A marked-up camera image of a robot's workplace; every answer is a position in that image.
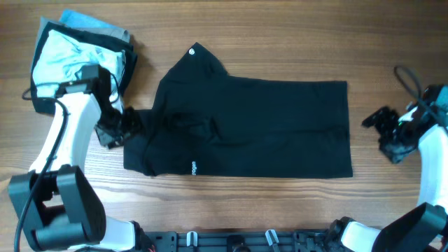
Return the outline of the black t-shirt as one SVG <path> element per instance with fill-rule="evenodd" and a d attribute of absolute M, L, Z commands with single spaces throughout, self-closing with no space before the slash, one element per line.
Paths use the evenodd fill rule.
<path fill-rule="evenodd" d="M 196 43 L 160 81 L 123 166 L 147 176 L 349 178 L 348 85 L 231 76 Z"/>

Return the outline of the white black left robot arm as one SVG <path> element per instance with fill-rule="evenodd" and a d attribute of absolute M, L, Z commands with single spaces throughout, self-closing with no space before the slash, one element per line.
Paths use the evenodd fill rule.
<path fill-rule="evenodd" d="M 138 223 L 108 217 L 84 175 L 90 135 L 126 136 L 123 115 L 113 108 L 111 88 L 63 83 L 52 94 L 35 88 L 22 98 L 52 103 L 55 113 L 42 150 L 23 175 L 13 176 L 8 194 L 18 217 L 14 251 L 25 237 L 33 251 L 145 251 L 151 241 Z"/>

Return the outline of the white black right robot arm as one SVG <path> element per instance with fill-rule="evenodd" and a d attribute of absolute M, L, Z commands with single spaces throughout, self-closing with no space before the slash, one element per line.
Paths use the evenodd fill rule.
<path fill-rule="evenodd" d="M 351 251 L 435 251 L 447 238 L 447 128 L 431 123 L 418 136 L 421 182 L 417 207 L 382 230 L 348 222 L 340 241 Z"/>

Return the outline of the blue folded garment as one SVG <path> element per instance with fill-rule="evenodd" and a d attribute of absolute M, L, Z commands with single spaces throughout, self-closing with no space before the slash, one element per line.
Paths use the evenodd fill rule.
<path fill-rule="evenodd" d="M 115 26 L 95 17 L 66 9 L 62 12 L 59 21 L 74 28 L 114 28 Z"/>

